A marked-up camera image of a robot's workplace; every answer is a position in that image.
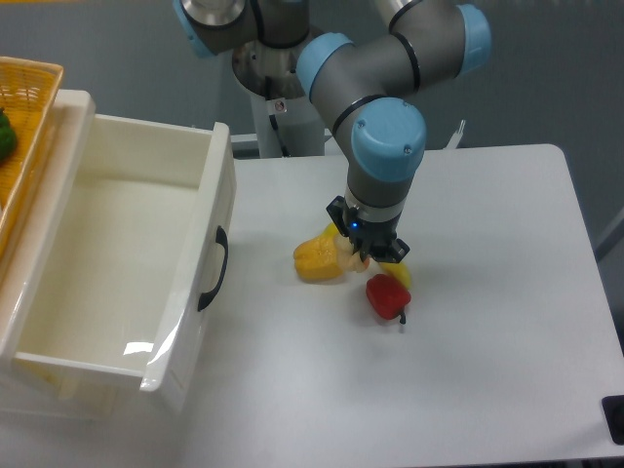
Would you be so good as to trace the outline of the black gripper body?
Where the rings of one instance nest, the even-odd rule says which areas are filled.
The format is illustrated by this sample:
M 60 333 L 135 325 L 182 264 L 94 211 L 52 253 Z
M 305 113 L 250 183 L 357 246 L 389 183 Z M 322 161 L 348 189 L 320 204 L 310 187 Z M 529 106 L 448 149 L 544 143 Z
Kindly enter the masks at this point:
M 342 196 L 328 204 L 327 212 L 360 260 L 371 257 L 377 262 L 400 263 L 410 252 L 409 245 L 397 235 L 399 215 L 382 221 L 367 220 L 362 209 L 349 207 Z

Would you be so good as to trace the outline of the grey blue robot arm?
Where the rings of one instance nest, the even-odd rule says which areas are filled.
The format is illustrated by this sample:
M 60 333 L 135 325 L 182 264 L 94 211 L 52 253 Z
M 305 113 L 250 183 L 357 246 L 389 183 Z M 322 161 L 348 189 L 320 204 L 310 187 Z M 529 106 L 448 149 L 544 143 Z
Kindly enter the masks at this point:
M 396 232 L 427 138 L 409 97 L 483 66 L 484 13 L 452 1 L 379 1 L 385 33 L 365 45 L 322 32 L 305 1 L 176 1 L 196 55 L 231 54 L 253 111 L 262 157 L 321 153 L 331 135 L 348 162 L 346 189 L 328 205 L 360 258 L 400 262 Z

